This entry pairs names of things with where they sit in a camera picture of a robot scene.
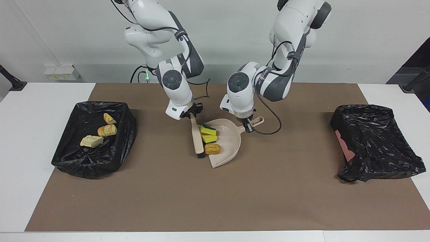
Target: bread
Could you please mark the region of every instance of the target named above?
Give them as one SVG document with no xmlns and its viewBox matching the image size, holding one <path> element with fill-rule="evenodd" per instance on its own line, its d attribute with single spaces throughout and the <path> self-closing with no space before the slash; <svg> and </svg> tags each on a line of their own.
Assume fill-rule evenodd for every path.
<svg viewBox="0 0 430 242">
<path fill-rule="evenodd" d="M 103 119 L 107 124 L 117 124 L 115 119 L 107 113 L 103 114 Z"/>
<path fill-rule="evenodd" d="M 117 127 L 113 124 L 106 125 L 98 128 L 97 133 L 99 136 L 107 137 L 117 134 Z"/>
<path fill-rule="evenodd" d="M 104 138 L 99 136 L 88 135 L 81 141 L 81 146 L 95 148 L 103 143 Z"/>
<path fill-rule="evenodd" d="M 217 155 L 221 153 L 221 146 L 219 144 L 207 144 L 205 145 L 205 154 Z"/>
</svg>

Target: white wall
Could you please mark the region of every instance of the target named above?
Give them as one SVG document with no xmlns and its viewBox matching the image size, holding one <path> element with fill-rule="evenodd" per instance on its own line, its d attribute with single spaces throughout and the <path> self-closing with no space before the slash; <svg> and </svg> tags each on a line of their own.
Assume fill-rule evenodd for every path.
<svg viewBox="0 0 430 242">
<path fill-rule="evenodd" d="M 277 0 L 160 0 L 207 64 L 226 81 L 249 61 L 266 63 Z M 329 0 L 328 24 L 305 51 L 295 81 L 385 83 L 430 36 L 430 1 Z M 46 81 L 44 64 L 75 64 L 86 82 L 127 82 L 141 53 L 109 0 L 0 0 L 0 63 L 20 79 Z M 180 50 L 172 41 L 166 57 Z"/>
</svg>

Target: gray circular joint cap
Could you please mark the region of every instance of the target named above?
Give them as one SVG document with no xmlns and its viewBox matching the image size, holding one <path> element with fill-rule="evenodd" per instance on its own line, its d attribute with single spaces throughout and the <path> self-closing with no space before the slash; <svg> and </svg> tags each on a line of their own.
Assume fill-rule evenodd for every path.
<svg viewBox="0 0 430 242">
<path fill-rule="evenodd" d="M 182 82 L 182 75 L 177 70 L 170 70 L 163 75 L 163 85 L 170 90 L 179 88 Z"/>
<path fill-rule="evenodd" d="M 228 79 L 228 88 L 230 89 L 230 91 L 234 93 L 238 93 L 240 91 L 245 90 L 248 84 L 249 84 L 249 77 L 247 74 L 243 72 L 234 73 Z"/>
</svg>

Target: black plastic bag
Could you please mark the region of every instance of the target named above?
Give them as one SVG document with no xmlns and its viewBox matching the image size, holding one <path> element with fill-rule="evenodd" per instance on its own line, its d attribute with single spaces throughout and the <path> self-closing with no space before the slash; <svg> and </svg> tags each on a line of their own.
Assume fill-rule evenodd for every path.
<svg viewBox="0 0 430 242">
<path fill-rule="evenodd" d="M 95 148 L 80 146 L 83 137 L 97 136 L 108 113 L 118 123 L 117 135 Z M 117 171 L 137 134 L 136 119 L 125 102 L 81 102 L 74 107 L 51 164 L 72 176 L 94 179 Z"/>
<path fill-rule="evenodd" d="M 339 177 L 346 182 L 412 177 L 426 171 L 406 142 L 392 109 L 376 105 L 339 106 L 331 120 L 355 153 Z"/>
</svg>

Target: white table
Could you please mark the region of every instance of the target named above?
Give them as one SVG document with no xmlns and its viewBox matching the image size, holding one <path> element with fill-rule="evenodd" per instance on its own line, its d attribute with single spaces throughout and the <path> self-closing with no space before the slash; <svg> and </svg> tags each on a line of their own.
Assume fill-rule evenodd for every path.
<svg viewBox="0 0 430 242">
<path fill-rule="evenodd" d="M 95 84 L 29 83 L 0 103 L 0 241 L 283 241 L 283 242 L 421 242 L 428 231 L 276 231 L 208 233 L 24 233 L 54 169 L 50 164 L 69 115 L 87 101 Z M 359 85 L 370 104 L 394 110 L 410 146 L 430 168 L 430 113 L 413 94 L 397 85 Z M 35 130 L 26 132 L 23 127 Z M 412 178 L 430 205 L 430 172 Z"/>
</svg>

